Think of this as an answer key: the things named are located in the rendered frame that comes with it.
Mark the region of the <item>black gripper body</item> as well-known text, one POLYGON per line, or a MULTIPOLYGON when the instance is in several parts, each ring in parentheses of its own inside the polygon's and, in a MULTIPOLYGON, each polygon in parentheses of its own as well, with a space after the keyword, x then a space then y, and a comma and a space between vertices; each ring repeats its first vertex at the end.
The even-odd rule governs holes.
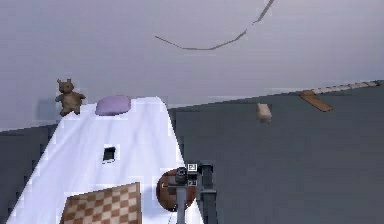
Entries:
POLYGON ((178 185, 186 185, 188 182, 187 169, 185 167, 179 167, 176 169, 175 182, 178 185))

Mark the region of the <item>brown checkered board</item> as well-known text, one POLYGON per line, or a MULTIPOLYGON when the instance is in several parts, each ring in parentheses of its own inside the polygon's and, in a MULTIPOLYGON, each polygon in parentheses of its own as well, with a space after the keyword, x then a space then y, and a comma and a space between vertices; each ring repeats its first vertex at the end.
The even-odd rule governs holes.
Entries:
POLYGON ((142 224, 140 183, 68 197, 59 224, 142 224))

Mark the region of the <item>brown teddy bear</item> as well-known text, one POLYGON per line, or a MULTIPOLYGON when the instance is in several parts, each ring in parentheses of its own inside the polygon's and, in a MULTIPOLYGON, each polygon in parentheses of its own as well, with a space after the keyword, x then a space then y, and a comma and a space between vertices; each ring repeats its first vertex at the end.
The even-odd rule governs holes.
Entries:
POLYGON ((70 79, 67 79, 66 81, 58 79, 57 83, 59 85, 60 95, 55 98, 55 101, 60 102, 62 105, 60 115, 65 117, 71 112, 79 115, 82 101, 86 96, 74 91, 74 84, 70 79))

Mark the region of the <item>white bed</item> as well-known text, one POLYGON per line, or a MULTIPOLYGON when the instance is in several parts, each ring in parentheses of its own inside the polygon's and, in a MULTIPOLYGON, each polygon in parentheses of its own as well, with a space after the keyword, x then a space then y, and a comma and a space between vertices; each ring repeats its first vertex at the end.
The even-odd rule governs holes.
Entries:
MULTIPOLYGON (((139 182, 142 224, 176 224, 162 208, 156 185, 163 173, 183 166, 165 104, 158 97, 134 99, 131 109, 98 116, 95 105, 61 119, 6 224, 59 224, 68 197, 139 182), (103 163, 106 147, 115 161, 103 163)), ((203 224, 197 204, 186 224, 203 224)))

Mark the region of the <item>pale striped strip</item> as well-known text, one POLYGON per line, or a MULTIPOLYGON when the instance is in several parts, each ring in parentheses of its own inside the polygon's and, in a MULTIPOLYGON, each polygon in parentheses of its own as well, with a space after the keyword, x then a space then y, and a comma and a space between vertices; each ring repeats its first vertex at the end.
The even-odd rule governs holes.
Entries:
POLYGON ((314 94, 325 94, 325 93, 331 93, 331 92, 340 92, 340 91, 347 91, 357 88, 367 88, 367 87, 376 87, 380 86, 381 83, 379 81, 363 81, 363 82, 356 82, 352 84, 343 84, 338 86, 330 86, 330 87, 321 87, 321 88, 314 88, 311 89, 311 91, 314 92, 314 94))

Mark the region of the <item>orange-brown plank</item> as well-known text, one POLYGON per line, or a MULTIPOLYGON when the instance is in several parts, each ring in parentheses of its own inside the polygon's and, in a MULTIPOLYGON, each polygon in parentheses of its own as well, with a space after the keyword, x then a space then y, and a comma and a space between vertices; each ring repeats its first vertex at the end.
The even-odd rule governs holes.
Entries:
POLYGON ((321 112, 328 112, 333 109, 332 106, 320 100, 317 97, 316 93, 312 90, 303 90, 300 93, 300 98, 306 101, 307 103, 309 103, 310 105, 312 105, 313 107, 317 108, 321 112))

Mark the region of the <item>purple pillow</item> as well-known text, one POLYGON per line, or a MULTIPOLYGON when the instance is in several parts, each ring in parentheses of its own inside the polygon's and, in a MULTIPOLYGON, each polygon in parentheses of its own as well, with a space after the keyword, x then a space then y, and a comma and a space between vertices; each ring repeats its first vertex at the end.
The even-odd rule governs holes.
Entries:
POLYGON ((131 99, 124 95, 108 96, 96 104, 95 114, 99 116, 115 116, 131 109, 131 99))

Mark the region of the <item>small black square object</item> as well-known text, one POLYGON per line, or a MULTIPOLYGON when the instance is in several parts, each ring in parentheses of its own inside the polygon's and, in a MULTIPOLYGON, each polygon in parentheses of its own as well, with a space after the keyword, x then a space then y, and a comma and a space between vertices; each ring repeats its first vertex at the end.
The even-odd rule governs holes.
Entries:
POLYGON ((110 163, 115 161, 115 151, 116 148, 114 146, 111 147, 106 147, 104 149, 104 154, 103 154, 103 163, 110 163))

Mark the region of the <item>thin grey curved bar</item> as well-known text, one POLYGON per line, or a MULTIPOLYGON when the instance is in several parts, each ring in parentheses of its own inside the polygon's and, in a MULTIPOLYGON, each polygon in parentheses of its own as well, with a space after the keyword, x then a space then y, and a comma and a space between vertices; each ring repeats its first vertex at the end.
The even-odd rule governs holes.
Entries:
MULTIPOLYGON (((250 27, 252 26, 255 26, 256 24, 260 23, 263 21, 264 17, 266 16, 266 14, 270 11, 270 8, 273 6, 274 2, 276 0, 267 0, 267 3, 265 4, 265 6, 263 7, 263 10, 257 15, 256 19, 254 21, 251 22, 251 24, 249 25, 250 27)), ((232 44, 236 41, 239 41, 241 38, 243 38, 244 36, 247 35, 248 33, 248 30, 249 28, 246 28, 244 29, 242 32, 240 32, 235 38, 232 38, 232 39, 228 39, 226 41, 222 41, 220 44, 217 44, 217 45, 213 45, 213 46, 210 46, 210 47, 185 47, 185 46, 181 46, 175 42, 172 42, 168 39, 165 39, 161 36, 158 36, 158 35, 154 35, 154 38, 161 41, 161 42, 164 42, 166 44, 169 44, 175 48, 178 48, 178 49, 181 49, 181 50, 185 50, 185 51, 214 51, 216 49, 219 49, 219 48, 222 48, 224 46, 227 46, 229 44, 232 44)))

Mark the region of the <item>beige block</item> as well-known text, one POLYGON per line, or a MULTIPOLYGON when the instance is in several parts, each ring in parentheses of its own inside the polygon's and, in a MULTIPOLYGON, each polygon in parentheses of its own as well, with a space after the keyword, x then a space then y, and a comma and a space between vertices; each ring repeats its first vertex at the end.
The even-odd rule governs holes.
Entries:
POLYGON ((270 123, 272 120, 272 113, 267 104, 257 104, 257 116, 261 122, 270 123))

